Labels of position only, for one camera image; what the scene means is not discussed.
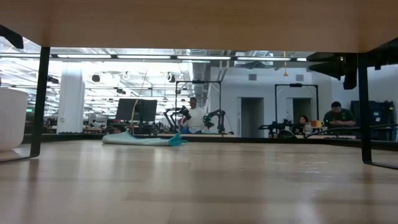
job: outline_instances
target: doorway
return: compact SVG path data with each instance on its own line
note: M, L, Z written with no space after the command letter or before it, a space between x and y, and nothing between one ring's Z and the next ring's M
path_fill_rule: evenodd
M259 126L264 124L264 99L241 98L241 137L263 138L264 131Z
M311 121L311 98L293 98L293 123L300 121L300 116L305 115Z

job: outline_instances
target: woman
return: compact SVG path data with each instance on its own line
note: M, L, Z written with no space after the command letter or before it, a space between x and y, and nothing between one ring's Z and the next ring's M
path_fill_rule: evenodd
M300 116L300 121L292 128L294 134L303 134L305 123L308 122L308 117L305 115Z

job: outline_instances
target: teal fabric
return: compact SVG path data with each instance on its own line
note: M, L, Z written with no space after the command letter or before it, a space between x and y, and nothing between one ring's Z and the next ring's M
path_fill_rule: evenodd
M180 146L181 143L186 142L181 140L181 134L177 133L174 137L170 139L161 138L135 138L130 134L127 129L123 133L119 134L109 134L102 138L102 142L105 144L129 144L138 146Z

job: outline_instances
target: green shirt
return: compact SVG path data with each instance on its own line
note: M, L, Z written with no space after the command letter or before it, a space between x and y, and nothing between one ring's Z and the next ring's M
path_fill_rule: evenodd
M340 113L329 111L325 114L323 122L329 123L331 121L355 121L355 117L350 110L342 108Z

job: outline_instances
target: white pillar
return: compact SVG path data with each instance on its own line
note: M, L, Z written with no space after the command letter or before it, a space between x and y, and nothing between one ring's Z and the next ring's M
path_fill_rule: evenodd
M85 81L81 67L81 63L64 63L57 133L83 131Z

